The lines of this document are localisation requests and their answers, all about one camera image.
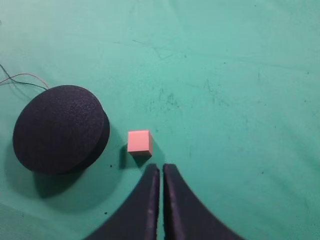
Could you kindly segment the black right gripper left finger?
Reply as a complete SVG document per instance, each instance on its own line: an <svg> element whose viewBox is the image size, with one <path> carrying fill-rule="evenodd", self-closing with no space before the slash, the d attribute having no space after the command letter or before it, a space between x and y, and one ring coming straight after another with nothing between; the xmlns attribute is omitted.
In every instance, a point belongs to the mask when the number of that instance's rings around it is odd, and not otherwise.
<svg viewBox="0 0 320 240"><path fill-rule="evenodd" d="M125 202L87 240L155 240L160 200L160 170L149 164Z"/></svg>

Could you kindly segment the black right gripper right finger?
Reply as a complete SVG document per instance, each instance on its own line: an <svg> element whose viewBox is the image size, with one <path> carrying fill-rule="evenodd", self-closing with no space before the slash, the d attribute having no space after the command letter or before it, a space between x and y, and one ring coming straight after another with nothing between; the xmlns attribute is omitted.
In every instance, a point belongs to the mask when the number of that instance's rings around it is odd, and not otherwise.
<svg viewBox="0 0 320 240"><path fill-rule="evenodd" d="M163 223L166 240L241 240L189 188L175 164L163 165Z"/></svg>

